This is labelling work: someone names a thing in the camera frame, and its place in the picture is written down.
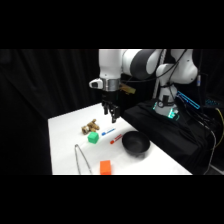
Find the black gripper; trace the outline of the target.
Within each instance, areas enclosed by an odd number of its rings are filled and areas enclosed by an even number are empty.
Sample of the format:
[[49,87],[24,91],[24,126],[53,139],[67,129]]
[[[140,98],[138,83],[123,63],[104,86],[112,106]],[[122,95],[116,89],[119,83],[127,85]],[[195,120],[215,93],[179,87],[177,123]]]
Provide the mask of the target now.
[[112,123],[120,117],[119,105],[119,91],[113,92],[102,92],[102,106],[104,110],[104,115],[107,115],[109,110],[112,110]]

